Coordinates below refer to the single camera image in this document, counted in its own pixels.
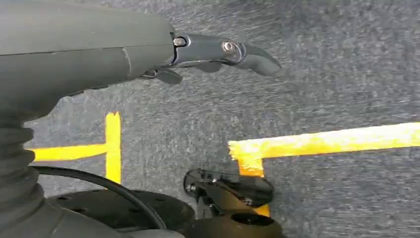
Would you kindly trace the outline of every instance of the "yellow line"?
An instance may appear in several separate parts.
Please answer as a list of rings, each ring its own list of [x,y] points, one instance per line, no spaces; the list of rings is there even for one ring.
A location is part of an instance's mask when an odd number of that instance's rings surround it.
[[[229,142],[240,174],[261,177],[264,158],[412,146],[420,146],[420,122]],[[268,206],[257,211],[269,215]]]
[[[35,162],[71,161],[106,153],[106,145],[78,145],[54,148],[31,149],[35,152]]]
[[[119,113],[106,116],[106,177],[121,183],[121,118]]]

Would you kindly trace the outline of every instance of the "black cable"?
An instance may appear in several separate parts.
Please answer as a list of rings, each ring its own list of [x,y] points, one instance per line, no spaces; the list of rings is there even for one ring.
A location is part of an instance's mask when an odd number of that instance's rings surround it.
[[[38,172],[42,175],[55,175],[55,176],[70,177],[74,179],[76,178],[76,179],[88,181],[88,182],[97,184],[99,186],[102,186],[104,188],[107,188],[108,190],[113,191],[119,194],[120,196],[124,197],[125,199],[130,201],[132,204],[134,204],[137,208],[145,211],[146,215],[155,224],[156,228],[163,229],[163,230],[167,229],[162,218],[153,208],[145,204],[133,191],[109,179],[106,179],[104,177],[94,175],[88,172],[80,171],[80,170],[49,167],[49,166],[32,166],[32,167],[38,170]]]

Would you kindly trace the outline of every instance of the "screw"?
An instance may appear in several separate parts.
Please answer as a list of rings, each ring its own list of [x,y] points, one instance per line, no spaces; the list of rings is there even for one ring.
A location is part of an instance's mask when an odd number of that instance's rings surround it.
[[[245,198],[245,199],[244,199],[244,202],[245,202],[245,204],[246,204],[247,206],[251,206],[251,205],[252,205],[252,199],[250,199],[250,198]]]
[[[187,41],[182,37],[177,37],[177,38],[173,39],[173,44],[174,44],[174,46],[177,46],[177,47],[186,46]]]
[[[226,53],[235,52],[235,46],[231,41],[223,41],[222,48],[223,48],[223,51],[225,51]]]
[[[195,185],[187,185],[187,187],[185,188],[188,192],[194,192],[195,190],[197,190],[197,187]]]

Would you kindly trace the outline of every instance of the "yellow tape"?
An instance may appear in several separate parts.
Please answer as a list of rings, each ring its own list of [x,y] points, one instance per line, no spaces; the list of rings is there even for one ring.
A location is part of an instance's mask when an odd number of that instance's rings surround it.
[[[240,174],[261,177],[264,158],[412,146],[420,146],[420,122],[229,142]],[[268,206],[257,212],[268,216]]]
[[[105,124],[105,144],[30,149],[35,152],[35,162],[72,161],[106,153],[106,177],[121,183],[121,118],[119,113],[108,114]]]
[[[35,162],[40,161],[71,161],[85,157],[104,154],[106,145],[77,145],[53,148],[32,149],[35,152]]]
[[[106,177],[121,183],[121,118],[119,113],[106,116]]]

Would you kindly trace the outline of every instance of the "gray carpet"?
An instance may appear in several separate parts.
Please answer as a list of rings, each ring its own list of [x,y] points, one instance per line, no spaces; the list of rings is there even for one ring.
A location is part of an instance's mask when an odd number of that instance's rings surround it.
[[[123,118],[123,184],[173,195],[190,168],[237,173],[227,141],[419,120],[420,2],[416,0],[90,0],[154,12],[180,31],[246,40],[283,71],[179,71],[168,86],[136,81],[65,98],[28,125],[28,146],[104,141],[104,116]],[[273,218],[290,238],[420,237],[419,148],[264,161]],[[104,174],[104,158],[54,164]],[[41,180],[48,195],[92,188]]]

